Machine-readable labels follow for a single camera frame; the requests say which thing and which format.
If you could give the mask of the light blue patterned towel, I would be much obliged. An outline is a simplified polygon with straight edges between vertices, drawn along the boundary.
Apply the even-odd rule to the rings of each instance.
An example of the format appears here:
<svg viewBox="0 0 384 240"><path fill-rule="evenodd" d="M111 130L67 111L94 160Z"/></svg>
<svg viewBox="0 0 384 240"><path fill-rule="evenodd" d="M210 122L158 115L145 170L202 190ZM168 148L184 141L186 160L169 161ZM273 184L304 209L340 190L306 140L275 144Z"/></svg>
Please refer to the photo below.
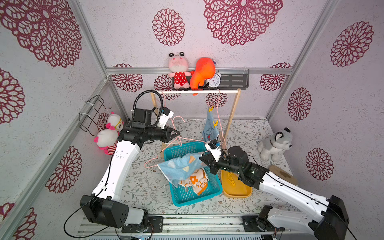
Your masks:
<svg viewBox="0 0 384 240"><path fill-rule="evenodd" d="M187 180L196 170L207 166L200 160L202 155L203 152L186 154L157 166L165 178L177 188L181 181Z"/></svg>

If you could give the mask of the wooden clothes rack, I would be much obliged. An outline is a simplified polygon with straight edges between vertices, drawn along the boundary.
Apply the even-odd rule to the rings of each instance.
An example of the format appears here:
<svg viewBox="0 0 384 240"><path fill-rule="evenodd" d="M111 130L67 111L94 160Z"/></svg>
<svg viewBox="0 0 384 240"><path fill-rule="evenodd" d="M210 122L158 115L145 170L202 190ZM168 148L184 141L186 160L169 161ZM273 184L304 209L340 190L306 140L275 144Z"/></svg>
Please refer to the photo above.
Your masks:
<svg viewBox="0 0 384 240"><path fill-rule="evenodd" d="M155 97L155 93L160 94L161 96L157 99ZM185 90L179 90L179 91L160 91L156 90L155 93L151 93L151 98L153 102L153 106L155 108L159 107L159 104L163 104L166 106L166 100L168 99L168 95L181 95L182 101L176 102L175 104L171 104L173 107L177 108L178 113L182 113L182 115L190 116L193 118L196 118L200 116L200 112L203 109L214 107L217 111L217 118L219 121L220 129L219 129L219 138L223 143L223 146L226 147L227 143L227 136L233 121L233 117L240 99L241 95L241 89L237 90L206 90L206 91L185 91ZM231 113L229 115L229 119L227 121L227 128L224 131L222 127L221 117L219 114L219 105L221 104L221 99L223 96L228 94L235 94L235 98L233 101L233 106Z"/></svg>

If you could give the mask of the orange red plush toy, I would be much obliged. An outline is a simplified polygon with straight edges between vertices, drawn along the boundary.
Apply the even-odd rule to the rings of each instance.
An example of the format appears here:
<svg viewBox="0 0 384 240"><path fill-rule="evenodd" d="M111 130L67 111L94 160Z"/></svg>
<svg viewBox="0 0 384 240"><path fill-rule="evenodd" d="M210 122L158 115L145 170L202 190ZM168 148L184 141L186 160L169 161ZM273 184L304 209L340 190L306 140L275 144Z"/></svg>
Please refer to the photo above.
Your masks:
<svg viewBox="0 0 384 240"><path fill-rule="evenodd" d="M204 85L205 80L211 79L216 73L214 61L210 58L200 58L195 67L195 72L190 79L190 88L192 91L201 91L199 87Z"/></svg>

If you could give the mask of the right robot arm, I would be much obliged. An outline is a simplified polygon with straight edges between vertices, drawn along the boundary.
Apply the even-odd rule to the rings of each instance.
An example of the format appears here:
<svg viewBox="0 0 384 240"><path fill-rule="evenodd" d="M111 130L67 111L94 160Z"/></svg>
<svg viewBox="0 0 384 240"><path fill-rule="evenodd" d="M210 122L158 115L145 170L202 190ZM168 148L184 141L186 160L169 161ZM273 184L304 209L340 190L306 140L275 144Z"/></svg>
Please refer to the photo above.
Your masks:
<svg viewBox="0 0 384 240"><path fill-rule="evenodd" d="M274 210L263 207L253 220L259 231L282 232L293 229L311 234L318 240L343 240L348 231L349 217L344 201L336 196L319 196L293 185L267 168L253 163L241 147L231 147L227 152L210 150L200 160L206 164L211 174L224 170L238 175L239 181L298 208L300 212Z"/></svg>

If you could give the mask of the teal plastic basket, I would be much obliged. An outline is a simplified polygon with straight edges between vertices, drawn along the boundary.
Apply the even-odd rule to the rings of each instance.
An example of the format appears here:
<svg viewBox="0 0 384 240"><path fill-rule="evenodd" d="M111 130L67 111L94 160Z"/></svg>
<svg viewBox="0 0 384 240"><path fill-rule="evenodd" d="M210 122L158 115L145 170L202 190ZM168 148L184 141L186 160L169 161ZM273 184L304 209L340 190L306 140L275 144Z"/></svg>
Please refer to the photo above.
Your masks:
<svg viewBox="0 0 384 240"><path fill-rule="evenodd" d="M170 182L172 200L182 207L209 200L223 192L219 177L210 173L199 157L206 151L203 142L186 143L164 151L159 169Z"/></svg>

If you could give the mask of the plush with yellow glasses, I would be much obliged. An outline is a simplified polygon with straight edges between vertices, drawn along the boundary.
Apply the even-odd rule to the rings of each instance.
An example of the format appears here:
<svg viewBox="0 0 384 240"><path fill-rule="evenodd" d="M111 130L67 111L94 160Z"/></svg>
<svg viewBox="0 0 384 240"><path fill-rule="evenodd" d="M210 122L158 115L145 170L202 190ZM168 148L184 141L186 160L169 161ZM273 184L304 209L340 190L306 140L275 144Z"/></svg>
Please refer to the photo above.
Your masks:
<svg viewBox="0 0 384 240"><path fill-rule="evenodd" d="M115 114L114 112L111 112L110 116L107 119L106 128L109 130L115 130L117 132L120 132L124 127L124 122L122 118Z"/></svg>

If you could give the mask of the white orange patterned towel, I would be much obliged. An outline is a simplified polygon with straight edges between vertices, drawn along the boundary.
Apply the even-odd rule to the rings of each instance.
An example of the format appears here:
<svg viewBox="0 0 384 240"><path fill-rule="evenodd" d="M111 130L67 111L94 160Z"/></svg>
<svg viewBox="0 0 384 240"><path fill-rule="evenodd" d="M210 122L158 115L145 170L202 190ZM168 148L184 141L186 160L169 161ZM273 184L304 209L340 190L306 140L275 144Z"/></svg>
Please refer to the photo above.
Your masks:
<svg viewBox="0 0 384 240"><path fill-rule="evenodd" d="M179 185L184 188L192 187L195 194L200 196L208 187L209 177L203 168L196 170L186 180L180 181Z"/></svg>

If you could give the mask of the yellow plastic tray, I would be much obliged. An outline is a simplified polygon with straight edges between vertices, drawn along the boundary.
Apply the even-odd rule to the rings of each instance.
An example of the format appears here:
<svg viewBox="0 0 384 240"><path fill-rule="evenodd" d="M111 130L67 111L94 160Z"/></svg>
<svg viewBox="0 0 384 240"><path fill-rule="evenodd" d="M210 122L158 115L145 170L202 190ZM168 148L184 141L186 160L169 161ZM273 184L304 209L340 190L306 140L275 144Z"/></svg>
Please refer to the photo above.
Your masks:
<svg viewBox="0 0 384 240"><path fill-rule="evenodd" d="M236 183L234 187L227 179L229 176L231 176ZM221 183L223 187L223 194L228 198L244 199L252 195L253 189L238 180L238 175L234 173L221 170Z"/></svg>

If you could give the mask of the grey white husky plush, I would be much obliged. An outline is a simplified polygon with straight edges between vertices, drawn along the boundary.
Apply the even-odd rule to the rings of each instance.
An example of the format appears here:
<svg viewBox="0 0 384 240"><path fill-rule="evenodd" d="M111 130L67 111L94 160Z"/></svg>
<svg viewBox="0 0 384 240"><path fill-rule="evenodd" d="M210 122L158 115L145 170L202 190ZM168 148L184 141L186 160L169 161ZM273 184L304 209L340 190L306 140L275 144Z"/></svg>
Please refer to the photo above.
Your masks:
<svg viewBox="0 0 384 240"><path fill-rule="evenodd" d="M284 155L284 152L292 148L292 141L293 135L291 134L291 130L285 127L283 130L263 139L258 144L260 158L263 161L269 159L279 161Z"/></svg>

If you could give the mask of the white pink plush toy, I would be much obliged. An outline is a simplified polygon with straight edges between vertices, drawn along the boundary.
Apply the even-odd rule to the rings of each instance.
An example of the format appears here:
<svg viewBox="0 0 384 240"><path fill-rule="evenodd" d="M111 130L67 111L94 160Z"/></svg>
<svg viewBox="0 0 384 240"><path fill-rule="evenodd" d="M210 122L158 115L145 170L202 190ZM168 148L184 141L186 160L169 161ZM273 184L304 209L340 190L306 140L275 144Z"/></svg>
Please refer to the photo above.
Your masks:
<svg viewBox="0 0 384 240"><path fill-rule="evenodd" d="M113 155L117 148L119 133L114 130L101 130L94 138L99 149L103 150L106 155Z"/></svg>

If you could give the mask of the blue bear towel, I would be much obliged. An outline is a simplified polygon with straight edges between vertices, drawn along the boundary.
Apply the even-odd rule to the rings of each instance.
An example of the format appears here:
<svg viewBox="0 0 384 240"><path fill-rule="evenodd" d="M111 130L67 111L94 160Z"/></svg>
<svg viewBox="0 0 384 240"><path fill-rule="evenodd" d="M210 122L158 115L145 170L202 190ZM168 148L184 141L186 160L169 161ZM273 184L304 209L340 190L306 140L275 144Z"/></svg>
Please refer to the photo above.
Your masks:
<svg viewBox="0 0 384 240"><path fill-rule="evenodd" d="M203 140L205 142L208 142L213 139L217 140L219 137L219 130L217 126L214 127L213 122L215 122L213 112L209 112L209 110L207 110L206 123L203 129Z"/></svg>

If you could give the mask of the pink frog plush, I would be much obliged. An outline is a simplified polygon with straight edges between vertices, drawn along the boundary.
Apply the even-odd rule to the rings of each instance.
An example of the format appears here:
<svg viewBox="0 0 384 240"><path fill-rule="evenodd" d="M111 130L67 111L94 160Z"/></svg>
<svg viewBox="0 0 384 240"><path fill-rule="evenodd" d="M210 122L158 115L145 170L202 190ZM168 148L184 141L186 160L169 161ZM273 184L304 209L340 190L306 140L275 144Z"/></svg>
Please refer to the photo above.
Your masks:
<svg viewBox="0 0 384 240"><path fill-rule="evenodd" d="M189 64L184 52L178 54L169 53L168 67L170 73L169 78L173 79L173 87L175 90L186 90L190 88L187 77L191 77L192 73L188 71Z"/></svg>

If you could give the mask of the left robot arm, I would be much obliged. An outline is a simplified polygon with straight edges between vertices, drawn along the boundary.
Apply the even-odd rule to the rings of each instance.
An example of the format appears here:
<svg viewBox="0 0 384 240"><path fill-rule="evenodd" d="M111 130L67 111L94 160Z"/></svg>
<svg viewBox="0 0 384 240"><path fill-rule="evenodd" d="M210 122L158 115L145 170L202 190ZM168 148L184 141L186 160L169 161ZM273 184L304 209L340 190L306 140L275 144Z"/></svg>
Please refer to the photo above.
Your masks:
<svg viewBox="0 0 384 240"><path fill-rule="evenodd" d="M179 131L167 126L174 115L170 109L162 108L155 124L151 123L153 112L136 109L132 121L116 132L116 150L103 178L91 195L83 195L80 200L89 222L117 229L126 225L136 225L140 230L148 227L148 212L123 204L120 198L127 174L144 143L169 143L180 135Z"/></svg>

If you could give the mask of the white alarm clock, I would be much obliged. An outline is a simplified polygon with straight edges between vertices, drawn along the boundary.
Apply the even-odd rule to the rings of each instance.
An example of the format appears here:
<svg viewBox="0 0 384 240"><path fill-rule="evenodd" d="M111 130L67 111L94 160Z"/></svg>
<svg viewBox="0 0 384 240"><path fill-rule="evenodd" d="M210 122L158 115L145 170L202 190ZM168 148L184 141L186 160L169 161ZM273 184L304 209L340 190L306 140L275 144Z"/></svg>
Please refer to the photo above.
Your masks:
<svg viewBox="0 0 384 240"><path fill-rule="evenodd" d="M214 74L214 76L210 79L208 79L208 86L210 88L218 88L221 83L221 73L217 72Z"/></svg>

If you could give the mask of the black wall shelf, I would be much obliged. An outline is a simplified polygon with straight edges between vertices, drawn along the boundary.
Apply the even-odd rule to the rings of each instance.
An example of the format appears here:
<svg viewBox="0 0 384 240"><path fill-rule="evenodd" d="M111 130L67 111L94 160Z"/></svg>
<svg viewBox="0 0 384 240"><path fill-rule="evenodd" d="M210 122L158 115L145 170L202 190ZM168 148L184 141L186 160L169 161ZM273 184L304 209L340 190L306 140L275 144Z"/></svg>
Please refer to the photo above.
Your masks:
<svg viewBox="0 0 384 240"><path fill-rule="evenodd" d="M245 90L249 87L250 81L250 71L243 69L242 71L218 71L216 73L221 73L221 83L218 88L210 88L208 86L208 79L205 80L204 85L199 87L204 91L206 90Z"/></svg>

